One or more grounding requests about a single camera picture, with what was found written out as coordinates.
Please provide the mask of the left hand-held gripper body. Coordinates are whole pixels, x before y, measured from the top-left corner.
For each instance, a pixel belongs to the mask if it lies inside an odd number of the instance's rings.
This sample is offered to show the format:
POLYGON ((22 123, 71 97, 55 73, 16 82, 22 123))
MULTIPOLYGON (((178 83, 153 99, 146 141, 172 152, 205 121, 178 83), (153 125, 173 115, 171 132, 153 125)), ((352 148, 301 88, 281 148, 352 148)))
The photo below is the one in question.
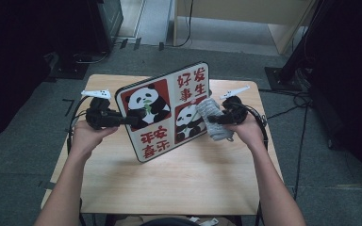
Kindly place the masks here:
POLYGON ((111 98, 108 89, 82 90, 81 94, 92 98, 90 107, 86 110, 86 121, 90 127, 99 130, 102 127, 118 127, 120 125, 122 115, 108 108, 111 98))

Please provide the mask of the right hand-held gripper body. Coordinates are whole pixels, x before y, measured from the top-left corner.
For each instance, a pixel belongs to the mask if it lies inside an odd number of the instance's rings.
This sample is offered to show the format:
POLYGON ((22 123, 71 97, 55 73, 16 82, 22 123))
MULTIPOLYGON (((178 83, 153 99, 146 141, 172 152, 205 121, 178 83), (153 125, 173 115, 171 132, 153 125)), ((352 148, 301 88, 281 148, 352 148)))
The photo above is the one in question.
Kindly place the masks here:
POLYGON ((240 89, 228 90, 220 97, 222 106, 224 107, 222 111, 223 115, 220 116, 219 119, 220 124, 240 124, 245 120, 248 110, 238 97, 238 94, 249 88, 250 87, 246 85, 240 89))

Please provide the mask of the grey fluffy cloth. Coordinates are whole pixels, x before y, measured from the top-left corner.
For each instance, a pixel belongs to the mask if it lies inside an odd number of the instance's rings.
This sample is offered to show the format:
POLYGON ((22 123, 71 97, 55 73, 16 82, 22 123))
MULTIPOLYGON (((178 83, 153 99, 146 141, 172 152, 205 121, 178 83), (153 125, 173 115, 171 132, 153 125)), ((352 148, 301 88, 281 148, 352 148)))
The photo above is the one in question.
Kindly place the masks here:
POLYGON ((220 110, 220 106, 216 103, 216 101, 212 98, 206 98, 201 103, 196 106, 196 110, 202 116, 206 129, 209 136, 214 141, 220 141, 226 139, 228 141, 233 141, 234 132, 228 129, 225 129, 222 125, 217 122, 210 122, 210 116, 219 117, 222 116, 223 113, 220 110))

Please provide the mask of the panda print board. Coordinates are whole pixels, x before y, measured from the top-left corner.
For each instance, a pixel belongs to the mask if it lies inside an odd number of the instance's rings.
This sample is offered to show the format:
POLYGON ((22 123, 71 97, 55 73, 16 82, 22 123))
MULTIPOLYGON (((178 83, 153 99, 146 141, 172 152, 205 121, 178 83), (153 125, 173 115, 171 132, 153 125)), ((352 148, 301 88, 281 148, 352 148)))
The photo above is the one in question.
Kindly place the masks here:
POLYGON ((147 162, 204 134, 206 125, 196 106, 209 95, 205 62, 118 89, 120 112, 138 119, 126 127, 137 159, 147 162))

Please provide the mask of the person's right hand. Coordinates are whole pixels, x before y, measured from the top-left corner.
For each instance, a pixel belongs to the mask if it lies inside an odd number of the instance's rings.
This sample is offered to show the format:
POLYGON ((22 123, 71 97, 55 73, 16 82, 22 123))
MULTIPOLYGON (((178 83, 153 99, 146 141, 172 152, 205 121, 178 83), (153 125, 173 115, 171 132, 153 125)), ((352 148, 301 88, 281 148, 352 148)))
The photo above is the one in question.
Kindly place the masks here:
POLYGON ((224 128, 236 132, 252 152, 265 149, 261 129, 252 115, 240 124, 226 124, 224 128))

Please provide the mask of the person's left hand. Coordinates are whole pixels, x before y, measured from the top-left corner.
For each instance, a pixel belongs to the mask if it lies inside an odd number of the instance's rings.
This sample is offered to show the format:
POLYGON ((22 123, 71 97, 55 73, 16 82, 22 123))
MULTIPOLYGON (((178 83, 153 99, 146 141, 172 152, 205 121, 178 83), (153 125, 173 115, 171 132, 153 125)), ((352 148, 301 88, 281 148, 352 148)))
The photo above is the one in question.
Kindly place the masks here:
POLYGON ((74 128, 71 158, 89 159, 92 151, 109 135, 118 130, 117 127, 107 127, 95 130, 86 121, 79 121, 74 128))

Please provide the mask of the black metal stand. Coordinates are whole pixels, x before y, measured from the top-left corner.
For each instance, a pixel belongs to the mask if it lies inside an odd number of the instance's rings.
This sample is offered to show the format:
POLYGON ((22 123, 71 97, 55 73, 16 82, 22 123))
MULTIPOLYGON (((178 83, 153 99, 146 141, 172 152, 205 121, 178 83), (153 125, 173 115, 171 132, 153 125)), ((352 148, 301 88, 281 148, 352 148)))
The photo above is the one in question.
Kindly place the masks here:
POLYGON ((264 68, 272 90, 300 91, 302 89, 296 71, 315 62, 315 58, 309 54, 309 47, 307 44, 309 40, 314 37, 315 31, 321 24, 321 20, 326 16, 331 0, 317 1, 318 3, 312 19, 286 64, 282 68, 264 68))

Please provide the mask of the black equipment cabinet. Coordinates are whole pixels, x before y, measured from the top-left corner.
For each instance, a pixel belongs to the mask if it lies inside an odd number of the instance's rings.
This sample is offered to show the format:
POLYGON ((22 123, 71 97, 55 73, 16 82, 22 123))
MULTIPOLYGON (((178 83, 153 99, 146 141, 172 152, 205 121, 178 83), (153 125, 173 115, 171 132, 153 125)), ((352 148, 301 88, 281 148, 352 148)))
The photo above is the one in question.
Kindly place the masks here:
POLYGON ((94 40, 99 52, 109 53, 123 22, 120 0, 87 0, 94 40))

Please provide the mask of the dark curtain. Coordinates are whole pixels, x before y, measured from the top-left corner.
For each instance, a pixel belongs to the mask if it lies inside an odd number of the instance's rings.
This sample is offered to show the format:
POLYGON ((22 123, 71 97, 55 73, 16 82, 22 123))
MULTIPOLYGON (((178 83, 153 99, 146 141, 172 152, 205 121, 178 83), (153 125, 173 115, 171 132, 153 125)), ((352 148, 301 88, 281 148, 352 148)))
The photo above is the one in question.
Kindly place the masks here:
POLYGON ((323 0, 306 47, 310 82, 341 121, 334 139, 362 162, 362 0, 323 0))
POLYGON ((45 80, 58 53, 54 23, 73 0, 0 0, 0 133, 45 80))

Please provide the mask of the person's beige trousers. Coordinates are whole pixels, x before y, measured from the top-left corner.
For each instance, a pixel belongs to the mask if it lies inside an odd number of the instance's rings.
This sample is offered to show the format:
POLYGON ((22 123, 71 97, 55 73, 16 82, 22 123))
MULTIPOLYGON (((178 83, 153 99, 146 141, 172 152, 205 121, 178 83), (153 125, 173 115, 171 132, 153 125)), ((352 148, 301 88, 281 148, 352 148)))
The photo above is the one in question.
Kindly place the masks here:
MULTIPOLYGON (((117 220, 113 224, 113 226, 140 226, 142 223, 148 222, 148 221, 153 220, 153 219, 158 219, 158 218, 182 218, 182 219, 189 220, 189 218, 191 218, 191 217, 187 217, 187 216, 165 216, 165 215, 160 215, 160 216, 129 216, 129 217, 126 217, 124 219, 117 220)), ((216 218, 220 222, 217 226, 237 226, 237 224, 235 222, 233 222, 232 220, 230 220, 228 218, 224 218, 224 217, 197 217, 197 218, 203 218, 203 219, 216 218)))

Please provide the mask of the light wooden cabinet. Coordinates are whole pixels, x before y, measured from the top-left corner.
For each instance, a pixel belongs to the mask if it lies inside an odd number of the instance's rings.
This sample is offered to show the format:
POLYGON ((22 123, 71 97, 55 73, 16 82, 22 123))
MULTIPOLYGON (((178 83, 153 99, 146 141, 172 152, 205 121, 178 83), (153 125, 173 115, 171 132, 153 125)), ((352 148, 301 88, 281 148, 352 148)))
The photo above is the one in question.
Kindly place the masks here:
POLYGON ((267 24, 279 54, 284 54, 318 0, 174 0, 173 44, 177 19, 195 18, 267 24))

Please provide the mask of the small white object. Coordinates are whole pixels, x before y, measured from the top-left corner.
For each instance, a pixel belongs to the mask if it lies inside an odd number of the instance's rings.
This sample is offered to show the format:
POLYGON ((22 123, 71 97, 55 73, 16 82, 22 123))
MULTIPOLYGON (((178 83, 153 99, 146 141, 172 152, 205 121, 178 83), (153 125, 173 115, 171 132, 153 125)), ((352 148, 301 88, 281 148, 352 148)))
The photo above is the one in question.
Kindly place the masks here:
POLYGON ((217 226, 220 222, 216 218, 203 219, 197 217, 189 218, 189 221, 198 224, 199 226, 217 226))

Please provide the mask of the person's dark shirt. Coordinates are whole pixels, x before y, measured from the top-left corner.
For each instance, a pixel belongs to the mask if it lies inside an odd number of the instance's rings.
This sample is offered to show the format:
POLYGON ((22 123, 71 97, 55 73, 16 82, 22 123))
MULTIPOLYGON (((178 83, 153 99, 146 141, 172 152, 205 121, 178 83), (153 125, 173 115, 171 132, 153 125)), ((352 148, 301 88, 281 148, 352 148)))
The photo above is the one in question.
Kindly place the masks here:
POLYGON ((158 218, 142 223, 140 226, 200 226, 199 224, 182 218, 158 218))

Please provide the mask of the black stand base plate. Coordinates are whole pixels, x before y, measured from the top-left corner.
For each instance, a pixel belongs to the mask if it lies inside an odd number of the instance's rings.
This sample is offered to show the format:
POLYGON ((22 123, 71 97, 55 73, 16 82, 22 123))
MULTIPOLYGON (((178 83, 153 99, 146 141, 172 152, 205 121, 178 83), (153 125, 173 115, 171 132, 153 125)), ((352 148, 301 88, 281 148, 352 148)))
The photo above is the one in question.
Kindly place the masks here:
POLYGON ((54 79, 83 80, 88 67, 88 64, 82 64, 54 54, 49 77, 54 79))

